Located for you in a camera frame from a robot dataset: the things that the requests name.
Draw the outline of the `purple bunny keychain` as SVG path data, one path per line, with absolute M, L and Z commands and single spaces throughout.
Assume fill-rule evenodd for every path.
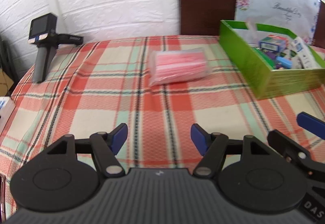
M 261 57 L 263 57 L 263 59 L 265 59 L 265 61 L 267 61 L 267 63 L 271 66 L 271 68 L 275 70 L 281 69 L 281 67 L 280 68 L 276 67 L 276 61 L 275 61 L 275 58 L 278 56 L 279 53 L 271 52 L 269 50 L 261 49 L 259 47 L 259 41 L 261 39 L 258 37 L 257 25 L 248 19 L 246 21 L 246 26 L 249 29 L 252 36 L 253 48 L 259 53 Z

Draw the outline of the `brown cardboard box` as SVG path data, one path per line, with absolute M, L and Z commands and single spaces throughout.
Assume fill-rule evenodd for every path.
M 13 80 L 2 69 L 0 69 L 0 96 L 6 97 L 9 95 L 13 84 Z

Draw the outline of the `white box on nightstand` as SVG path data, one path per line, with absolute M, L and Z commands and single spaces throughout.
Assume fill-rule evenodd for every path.
M 1 109 L 0 109 L 0 130 L 1 136 L 7 132 L 12 123 L 14 117 L 15 102 L 11 97 L 1 97 Z

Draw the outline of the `black smartphone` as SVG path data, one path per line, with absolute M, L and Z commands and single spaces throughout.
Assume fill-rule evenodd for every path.
M 6 177 L 0 174 L 0 223 L 6 221 L 5 215 L 5 182 Z

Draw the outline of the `green cardboard box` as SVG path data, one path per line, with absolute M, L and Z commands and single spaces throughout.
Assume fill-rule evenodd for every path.
M 221 20 L 219 43 L 230 60 L 237 66 L 257 99 L 267 99 L 304 92 L 324 84 L 324 60 L 311 50 L 320 69 L 275 70 L 252 48 L 237 30 L 248 29 L 244 22 Z

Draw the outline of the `plaid bed blanket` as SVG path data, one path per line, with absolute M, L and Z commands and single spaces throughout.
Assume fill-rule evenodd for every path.
M 203 79 L 150 86 L 148 56 L 153 51 L 202 48 L 211 67 Z M 324 162 L 324 141 L 299 127 L 307 112 L 324 119 L 324 88 L 258 100 L 215 37 L 167 36 L 107 40 L 63 46 L 46 80 L 21 78 L 15 109 L 1 134 L 1 173 L 7 181 L 24 163 L 67 133 L 87 138 L 128 126 L 117 157 L 124 168 L 186 167 L 200 155 L 190 139 L 192 124 L 232 139 L 270 130 L 291 137 Z

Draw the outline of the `pink mask pack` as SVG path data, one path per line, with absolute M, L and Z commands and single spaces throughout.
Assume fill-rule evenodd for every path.
M 148 67 L 150 86 L 197 80 L 211 73 L 203 48 L 151 52 Z

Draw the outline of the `white HP box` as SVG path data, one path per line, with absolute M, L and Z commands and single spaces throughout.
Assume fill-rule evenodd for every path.
M 292 41 L 291 45 L 295 49 L 297 56 L 301 60 L 304 69 L 320 68 L 320 66 L 315 60 L 315 57 L 311 53 L 309 46 L 300 37 L 296 37 Z

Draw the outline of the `blue playing card box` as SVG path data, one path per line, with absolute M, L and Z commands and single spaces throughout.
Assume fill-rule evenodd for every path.
M 286 49 L 288 42 L 289 41 L 286 37 L 270 34 L 259 41 L 259 47 L 261 49 L 279 53 Z

